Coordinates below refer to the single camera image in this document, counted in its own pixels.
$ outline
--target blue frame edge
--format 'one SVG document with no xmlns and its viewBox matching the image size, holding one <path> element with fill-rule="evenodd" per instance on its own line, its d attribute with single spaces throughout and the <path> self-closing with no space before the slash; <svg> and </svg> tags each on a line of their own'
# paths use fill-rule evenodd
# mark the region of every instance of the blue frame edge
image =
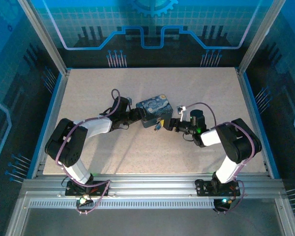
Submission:
<svg viewBox="0 0 295 236">
<path fill-rule="evenodd" d="M 30 163 L 30 166 L 29 166 L 29 171 L 28 171 L 28 174 L 27 174 L 26 178 L 31 178 L 31 176 L 32 176 L 32 174 L 34 172 L 36 162 L 38 160 L 38 153 L 39 153 L 39 150 L 40 150 L 42 142 L 43 142 L 44 134 L 45 134 L 46 129 L 47 129 L 48 120 L 49 120 L 52 108 L 54 106 L 54 102 L 55 102 L 55 99 L 56 99 L 56 95 L 57 95 L 61 80 L 62 80 L 62 75 L 59 73 L 58 79 L 57 79 L 57 82 L 56 82 L 56 86 L 55 86 L 53 95 L 52 95 L 52 97 L 50 99 L 48 110 L 47 110 L 47 113 L 46 113 L 46 116 L 45 116 L 45 119 L 44 119 L 44 123 L 43 123 L 43 126 L 42 126 L 40 134 L 39 134 L 37 145 L 36 145 L 36 148 L 35 148 L 35 151 L 34 151 L 34 154 L 33 154 L 33 158 L 31 160 L 31 163 Z"/>
<path fill-rule="evenodd" d="M 247 86 L 249 96 L 251 98 L 251 104 L 252 104 L 252 107 L 253 107 L 253 112 L 256 114 L 257 123 L 258 123 L 258 126 L 260 128 L 261 136 L 262 136 L 262 139 L 263 139 L 264 144 L 265 144 L 265 147 L 263 147 L 263 148 L 265 148 L 267 153 L 268 153 L 268 158 L 269 158 L 269 162 L 270 162 L 271 169 L 272 169 L 272 172 L 273 172 L 273 177 L 274 178 L 280 178 L 280 174 L 279 174 L 279 172 L 277 170 L 275 160 L 274 160 L 274 156 L 273 156 L 273 153 L 272 153 L 272 150 L 271 150 L 271 147 L 270 147 L 270 143 L 269 143 L 269 141 L 267 139 L 266 131 L 265 131 L 264 125 L 262 123 L 261 116 L 259 114 L 257 104 L 256 104 L 256 101 L 255 101 L 254 95 L 252 93 L 252 89 L 250 87 L 250 83 L 248 81 L 248 77 L 247 77 L 246 72 L 243 74 L 243 77 L 244 77 L 244 80 L 245 80 L 245 83 L 246 83 L 246 86 Z"/>
</svg>

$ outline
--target vent slot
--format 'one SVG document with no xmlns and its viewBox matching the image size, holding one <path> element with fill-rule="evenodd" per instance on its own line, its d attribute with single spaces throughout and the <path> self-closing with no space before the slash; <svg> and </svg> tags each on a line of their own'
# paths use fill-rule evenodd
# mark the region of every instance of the vent slot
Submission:
<svg viewBox="0 0 295 236">
<path fill-rule="evenodd" d="M 75 208 L 76 199 L 31 199 L 30 208 Z M 94 203 L 84 206 L 92 208 Z M 102 209 L 211 209 L 212 199 L 103 199 L 98 208 Z"/>
</svg>

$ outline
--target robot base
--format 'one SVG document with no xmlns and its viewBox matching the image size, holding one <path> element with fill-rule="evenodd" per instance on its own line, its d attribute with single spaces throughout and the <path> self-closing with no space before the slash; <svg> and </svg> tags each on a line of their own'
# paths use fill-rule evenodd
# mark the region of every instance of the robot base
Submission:
<svg viewBox="0 0 295 236">
<path fill-rule="evenodd" d="M 197 179 L 195 181 L 198 197 L 238 197 L 240 196 L 239 185 L 237 182 L 231 181 L 223 183 L 219 186 L 218 191 L 212 186 L 211 181 Z"/>
<path fill-rule="evenodd" d="M 101 181 L 92 181 L 90 183 L 88 182 L 88 184 L 97 184 L 100 182 Z M 84 194 L 88 194 L 90 197 L 101 196 L 105 190 L 105 187 L 106 185 L 103 184 L 95 188 L 86 188 L 86 187 L 81 187 L 70 180 L 67 183 L 65 195 L 70 197 L 79 197 L 79 196 L 83 196 Z M 106 191 L 104 196 L 108 196 L 108 191 L 109 189 Z"/>
</svg>

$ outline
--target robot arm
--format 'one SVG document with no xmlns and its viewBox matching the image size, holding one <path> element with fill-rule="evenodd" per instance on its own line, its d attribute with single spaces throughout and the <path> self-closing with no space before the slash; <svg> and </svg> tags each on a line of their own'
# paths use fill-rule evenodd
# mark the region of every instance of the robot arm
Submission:
<svg viewBox="0 0 295 236">
<path fill-rule="evenodd" d="M 183 111 L 185 110 L 182 109 L 181 111 L 181 117 L 183 117 Z M 261 151 L 260 140 L 240 118 L 208 130 L 203 112 L 201 110 L 192 110 L 190 112 L 190 121 L 185 121 L 182 118 L 172 118 L 165 120 L 163 123 L 164 128 L 167 130 L 172 131 L 174 129 L 176 132 L 192 135 L 194 143 L 201 148 L 219 143 L 223 145 L 226 157 L 221 167 L 213 173 L 210 190 L 213 194 L 221 193 L 223 185 L 226 186 L 227 183 L 235 179 L 245 160 L 252 153 L 252 146 L 246 135 L 231 124 L 239 126 L 249 135 L 254 144 L 254 155 Z"/>
<path fill-rule="evenodd" d="M 93 181 L 92 174 L 85 168 L 80 156 L 83 150 L 85 140 L 92 136 L 112 132 L 121 125 L 130 125 L 142 118 L 143 111 L 141 108 L 130 108 L 130 100 L 124 97 L 120 98 L 119 106 L 116 111 L 106 118 L 95 119 L 83 123 L 78 126 L 72 133 L 68 142 L 65 144 L 63 151 L 60 154 L 59 162 L 63 165 L 66 171 L 81 184 L 89 184 Z M 114 100 L 112 111 L 118 103 L 118 99 Z M 56 155 L 70 130 L 80 121 L 71 121 L 62 119 L 51 135 L 45 146 L 45 152 L 56 160 Z"/>
</svg>

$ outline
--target gear logo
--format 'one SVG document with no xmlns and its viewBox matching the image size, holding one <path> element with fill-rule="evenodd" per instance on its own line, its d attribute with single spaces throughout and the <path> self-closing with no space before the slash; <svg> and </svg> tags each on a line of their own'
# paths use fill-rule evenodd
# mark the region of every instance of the gear logo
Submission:
<svg viewBox="0 0 295 236">
<path fill-rule="evenodd" d="M 13 22 L 19 15 L 17 0 L 0 0 L 0 15 L 8 23 Z"/>
<path fill-rule="evenodd" d="M 172 10 L 178 0 L 128 0 L 128 2 L 138 14 L 143 13 L 144 16 L 154 17 L 155 15 L 161 16 L 162 13 L 167 14 L 167 11 Z"/>
</svg>

